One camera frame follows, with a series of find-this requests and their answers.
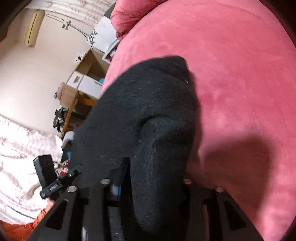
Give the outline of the pink velvet bed cover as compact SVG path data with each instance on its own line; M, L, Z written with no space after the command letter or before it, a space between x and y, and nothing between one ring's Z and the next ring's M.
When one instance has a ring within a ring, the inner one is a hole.
M261 1L165 1L122 39L104 88L132 65L179 55L200 115L188 172L222 186L264 240L295 223L295 46Z

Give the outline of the white grey bedside shelf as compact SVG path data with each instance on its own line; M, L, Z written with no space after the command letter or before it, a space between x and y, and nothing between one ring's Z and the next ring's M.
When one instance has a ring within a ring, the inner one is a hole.
M110 18L103 16L88 37L88 44L97 52L100 52L102 60L111 63L119 45L116 31Z

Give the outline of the white patterned curtain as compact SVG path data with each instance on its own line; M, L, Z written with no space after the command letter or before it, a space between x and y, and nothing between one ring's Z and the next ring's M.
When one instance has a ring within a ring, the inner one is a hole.
M53 11L45 11L36 45L24 37L32 12L24 8L1 41L1 220L34 221L47 201L33 161L51 155L62 159L62 131L53 126L62 91L89 50L94 27Z

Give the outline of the wooden desk with drawers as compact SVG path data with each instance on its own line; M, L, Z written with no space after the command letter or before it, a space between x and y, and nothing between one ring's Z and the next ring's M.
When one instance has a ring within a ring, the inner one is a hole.
M81 125L100 98L103 84L99 80L105 78L109 68L102 57L99 52L89 50L67 80L60 99L60 105L68 108L62 135Z

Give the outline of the black fabric garment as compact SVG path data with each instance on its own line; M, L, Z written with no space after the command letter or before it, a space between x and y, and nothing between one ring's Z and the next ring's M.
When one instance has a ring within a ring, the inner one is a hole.
M138 63L104 92L75 130L70 167L87 188L130 159L130 200L111 211L115 240L185 240L184 176L196 126L196 96L180 56Z

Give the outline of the wall air conditioner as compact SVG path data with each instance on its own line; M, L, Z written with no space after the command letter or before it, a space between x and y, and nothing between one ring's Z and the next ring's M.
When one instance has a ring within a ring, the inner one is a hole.
M43 10L35 10L32 12L24 37L25 46L34 47L36 45L37 37L44 17L45 11Z

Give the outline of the large pink pillow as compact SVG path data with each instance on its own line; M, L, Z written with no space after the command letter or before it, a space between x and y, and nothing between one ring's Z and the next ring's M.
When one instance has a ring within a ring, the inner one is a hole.
M116 1L111 13L111 24L121 40L145 15L166 0Z

